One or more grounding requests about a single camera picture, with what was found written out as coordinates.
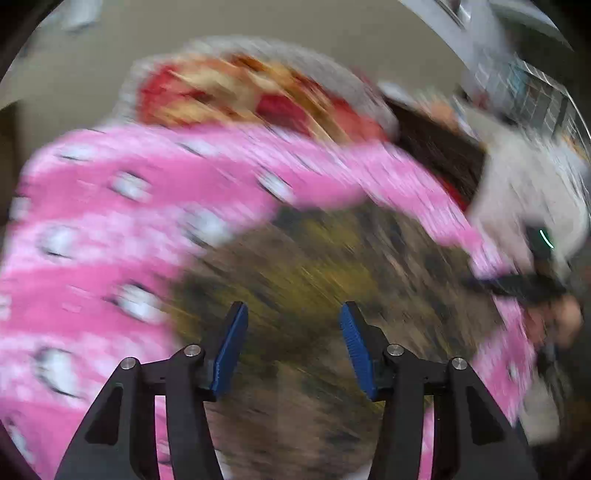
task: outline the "pink fabric with white pattern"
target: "pink fabric with white pattern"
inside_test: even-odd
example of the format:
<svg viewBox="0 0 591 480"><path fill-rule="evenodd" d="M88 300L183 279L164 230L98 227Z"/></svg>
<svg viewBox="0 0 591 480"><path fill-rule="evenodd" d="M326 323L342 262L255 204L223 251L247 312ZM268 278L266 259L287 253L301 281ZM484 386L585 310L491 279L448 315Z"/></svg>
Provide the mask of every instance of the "pink fabric with white pattern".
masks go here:
<svg viewBox="0 0 591 480"><path fill-rule="evenodd" d="M150 302L166 296L167 279L200 251L186 233L192 213L213 212L234 233L267 221L277 204L258 184L267 172L291 186L296 206L338 207L366 192L416 217L438 243L461 245L477 275L508 269L438 182L391 145L324 147L248 126L69 133L25 166L18 191L25 199L14 204L24 210L10 224L0 275L0 419L44 480L122 358L151 362L179 347ZM126 190L134 199L116 191L117 179L130 176L139 184ZM137 291L121 297L123 285L152 297L138 300L138 310L124 307L121 299L137 300ZM472 365L513 421L533 351L517 304L496 303L506 329ZM165 456L158 399L157 414ZM421 479L430 475L432 412L424 432Z"/></svg>

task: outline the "hand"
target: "hand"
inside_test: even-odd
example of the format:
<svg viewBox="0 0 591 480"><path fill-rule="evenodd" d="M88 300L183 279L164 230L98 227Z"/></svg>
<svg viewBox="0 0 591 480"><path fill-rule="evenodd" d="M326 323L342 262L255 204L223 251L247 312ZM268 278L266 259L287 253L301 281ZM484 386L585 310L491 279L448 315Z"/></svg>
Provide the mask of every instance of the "hand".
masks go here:
<svg viewBox="0 0 591 480"><path fill-rule="evenodd" d="M524 312L525 334L534 346L541 346L546 340L547 327L556 322L556 337L553 339L561 348L570 347L583 325L579 302L572 295L543 306L530 307Z"/></svg>

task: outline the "white spot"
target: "white spot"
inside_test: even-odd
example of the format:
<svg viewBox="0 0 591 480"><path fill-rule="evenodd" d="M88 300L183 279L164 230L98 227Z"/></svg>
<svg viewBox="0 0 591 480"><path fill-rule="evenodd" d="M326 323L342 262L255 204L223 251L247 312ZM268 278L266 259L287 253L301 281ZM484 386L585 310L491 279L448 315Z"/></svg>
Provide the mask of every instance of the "white spot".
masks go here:
<svg viewBox="0 0 591 480"><path fill-rule="evenodd" d="M70 352L48 348L37 358L36 369L37 375L52 389L64 395L78 396L78 376Z"/></svg>
<svg viewBox="0 0 591 480"><path fill-rule="evenodd" d="M48 254L71 258L75 237L76 231L73 228L64 225L55 226L47 232L41 247Z"/></svg>
<svg viewBox="0 0 591 480"><path fill-rule="evenodd" d="M258 177L258 181L265 190L278 200L286 203L291 203L294 200L291 187L277 175L268 171Z"/></svg>
<svg viewBox="0 0 591 480"><path fill-rule="evenodd" d="M204 142L203 140L188 140L181 143L181 145L203 157L207 157L208 155L217 155L219 153L219 150L216 147Z"/></svg>
<svg viewBox="0 0 591 480"><path fill-rule="evenodd" d="M150 184L126 171L120 171L112 183L114 191L136 202L147 202L150 199Z"/></svg>
<svg viewBox="0 0 591 480"><path fill-rule="evenodd" d="M94 150L88 145L67 145L59 153L61 158L73 161L89 161L94 156Z"/></svg>
<svg viewBox="0 0 591 480"><path fill-rule="evenodd" d="M7 425L7 431L10 435L14 446L20 452L20 454L24 457L24 459L31 465L35 464L35 455L33 455L29 449L27 448L27 440L22 435L20 430L14 425Z"/></svg>
<svg viewBox="0 0 591 480"><path fill-rule="evenodd" d="M136 285L123 285L117 296L117 305L133 318L157 325L162 322L160 299Z"/></svg>
<svg viewBox="0 0 591 480"><path fill-rule="evenodd" d="M10 295L0 295L0 322L6 322L10 319L12 307L12 297Z"/></svg>
<svg viewBox="0 0 591 480"><path fill-rule="evenodd" d="M189 213L185 221L187 236L198 244L218 247L232 239L229 224L209 210Z"/></svg>
<svg viewBox="0 0 591 480"><path fill-rule="evenodd" d="M8 216L13 222L20 222L25 219L30 209L31 199L29 197L14 197Z"/></svg>
<svg viewBox="0 0 591 480"><path fill-rule="evenodd" d="M513 362L511 362L508 366L507 366L507 372L509 374L509 378L517 383L517 381L519 380L519 370L518 368L515 366L515 364Z"/></svg>

